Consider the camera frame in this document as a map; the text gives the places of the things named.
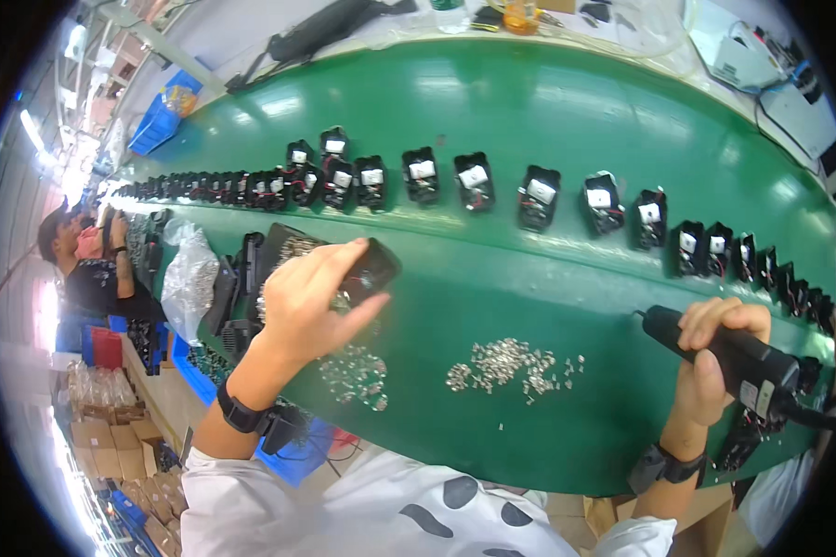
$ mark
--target orange bottle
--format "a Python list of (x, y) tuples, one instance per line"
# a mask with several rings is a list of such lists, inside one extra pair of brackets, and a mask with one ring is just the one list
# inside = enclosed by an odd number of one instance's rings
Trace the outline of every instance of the orange bottle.
[(502, 23), (514, 35), (535, 35), (538, 30), (536, 0), (507, 0)]

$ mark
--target dark hair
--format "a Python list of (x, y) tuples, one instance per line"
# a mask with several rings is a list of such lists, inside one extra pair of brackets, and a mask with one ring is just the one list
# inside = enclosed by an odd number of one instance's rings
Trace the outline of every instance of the dark hair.
[(50, 213), (37, 229), (37, 247), (40, 248), (40, 257), (52, 264), (56, 264), (56, 253), (52, 250), (52, 241), (59, 237), (59, 225), (67, 220), (66, 210), (68, 201), (65, 200), (55, 211)]

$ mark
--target electric screwdriver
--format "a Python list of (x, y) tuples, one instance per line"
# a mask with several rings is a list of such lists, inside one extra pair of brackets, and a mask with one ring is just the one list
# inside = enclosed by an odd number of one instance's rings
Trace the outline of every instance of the electric screwdriver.
[[(681, 312), (651, 306), (644, 318), (644, 332), (662, 346), (693, 363), (696, 350), (681, 350)], [(765, 344), (746, 330), (719, 326), (707, 347), (715, 355), (725, 378), (725, 390), (765, 420), (788, 418), (811, 428), (833, 429), (836, 419), (803, 408), (793, 390), (799, 380), (799, 361)]]

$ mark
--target man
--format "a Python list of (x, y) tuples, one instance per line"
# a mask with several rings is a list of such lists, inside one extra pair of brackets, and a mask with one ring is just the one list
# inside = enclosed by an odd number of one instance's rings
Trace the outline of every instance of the man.
[(130, 319), (164, 321), (161, 306), (134, 277), (126, 248), (127, 221), (122, 213), (111, 220), (114, 261), (78, 257), (81, 227), (77, 216), (67, 212), (67, 203), (50, 213), (37, 232), (41, 257), (65, 275), (69, 301), (96, 313)]
[[(323, 246), (285, 263), (266, 282), (266, 327), (225, 385), (252, 411), (270, 407), (301, 367), (350, 340), (388, 301), (378, 294), (345, 316), (329, 310), (364, 239)], [(705, 350), (719, 325), (767, 342), (770, 314), (737, 298), (693, 304), (679, 344), (699, 350), (682, 363), (660, 446), (682, 462), (699, 457), (709, 426), (731, 400), (718, 361)], [(249, 460), (256, 433), (241, 433), (214, 402), (192, 438), (183, 474), (183, 554), (189, 555), (577, 555), (529, 498), (487, 489), (446, 466), (428, 466), (376, 447), (365, 451), (309, 508), (294, 505), (267, 468)], [(638, 497), (635, 518), (602, 537), (597, 555), (666, 555), (699, 472), (660, 480)]]

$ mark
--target workbench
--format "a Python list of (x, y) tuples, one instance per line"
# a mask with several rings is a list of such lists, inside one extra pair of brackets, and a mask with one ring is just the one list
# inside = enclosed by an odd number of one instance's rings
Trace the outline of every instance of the workbench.
[[(334, 400), (316, 365), (282, 393), (326, 421), (429, 464), (446, 464), (513, 486), (593, 496), (628, 492), (626, 474), (657, 440), (669, 414), (679, 359), (649, 339), (635, 309), (685, 308), (711, 296), (768, 306), (771, 343), (825, 364), (815, 395), (833, 381), (833, 340), (790, 318), (771, 296), (718, 277), (676, 278), (672, 251), (637, 251), (628, 227), (597, 237), (580, 211), (586, 175), (606, 169), (630, 206), (642, 189), (668, 195), (669, 227), (720, 220), (757, 247), (777, 246), (797, 278), (836, 296), (836, 207), (808, 172), (732, 110), (683, 84), (588, 52), (548, 45), (446, 41), (354, 52), (287, 71), (245, 94), (223, 97), (188, 117), (179, 134), (122, 173), (131, 180), (172, 172), (248, 171), (283, 164), (288, 142), (341, 125), (350, 159), (379, 154), (388, 169), (390, 210), (343, 213), (292, 202), (281, 214), (218, 204), (112, 202), (133, 212), (170, 207), (203, 227), (217, 254), (234, 254), (247, 232), (273, 222), (340, 242), (375, 236), (403, 273), (380, 316), (370, 351), (388, 366), (390, 405), (374, 412)], [(442, 196), (418, 207), (405, 195), (404, 150), (430, 145)], [(459, 203), (452, 159), (482, 150), (497, 204), (471, 214)], [(554, 223), (517, 227), (516, 189), (528, 164), (562, 173)], [(167, 247), (156, 279), (176, 250)], [(233, 317), (243, 315), (236, 308)], [(471, 346), (513, 337), (563, 362), (585, 359), (572, 389), (525, 404), (521, 379), (452, 392), (446, 372), (470, 363)], [(212, 346), (216, 340), (205, 338)], [(813, 397), (805, 400), (811, 402)], [(736, 405), (711, 428), (715, 458)], [(730, 481), (757, 474), (809, 448), (815, 431), (794, 424), (770, 436)], [(712, 485), (716, 474), (707, 474)]]

